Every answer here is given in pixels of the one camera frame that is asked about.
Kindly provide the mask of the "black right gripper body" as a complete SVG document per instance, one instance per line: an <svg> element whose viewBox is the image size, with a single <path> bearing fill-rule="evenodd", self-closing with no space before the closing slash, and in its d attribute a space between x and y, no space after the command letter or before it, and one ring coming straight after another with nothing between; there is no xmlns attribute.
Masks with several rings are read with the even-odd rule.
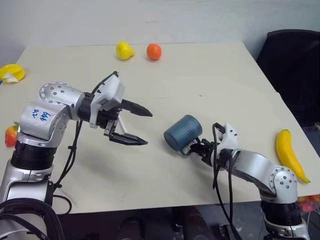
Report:
<svg viewBox="0 0 320 240"><path fill-rule="evenodd" d="M201 160L210 167L213 166L211 158L215 151L216 143L216 141L208 141L205 138L201 140Z"/></svg>

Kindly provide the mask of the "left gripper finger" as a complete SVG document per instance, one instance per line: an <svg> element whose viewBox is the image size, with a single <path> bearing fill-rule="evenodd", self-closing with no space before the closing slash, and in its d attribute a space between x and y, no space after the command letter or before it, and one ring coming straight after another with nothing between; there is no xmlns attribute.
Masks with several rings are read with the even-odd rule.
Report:
<svg viewBox="0 0 320 240"><path fill-rule="evenodd" d="M113 132L109 135L109 140L126 146L142 146L148 144L146 140L129 133L120 134Z"/></svg>
<svg viewBox="0 0 320 240"><path fill-rule="evenodd" d="M147 108L129 100L123 99L121 102L121 108L137 116L143 116L143 117L153 116L153 114Z"/></svg>

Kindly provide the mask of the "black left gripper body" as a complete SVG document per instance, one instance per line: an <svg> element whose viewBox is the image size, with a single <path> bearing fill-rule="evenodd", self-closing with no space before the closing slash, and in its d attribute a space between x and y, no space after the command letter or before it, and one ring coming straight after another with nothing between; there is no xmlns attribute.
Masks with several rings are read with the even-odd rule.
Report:
<svg viewBox="0 0 320 240"><path fill-rule="evenodd" d="M101 129L104 129L104 135L109 138L110 141L120 141L120 134L115 132L118 124L118 116L122 110L121 104L116 105L110 110L99 110L96 120L96 125Z"/></svg>

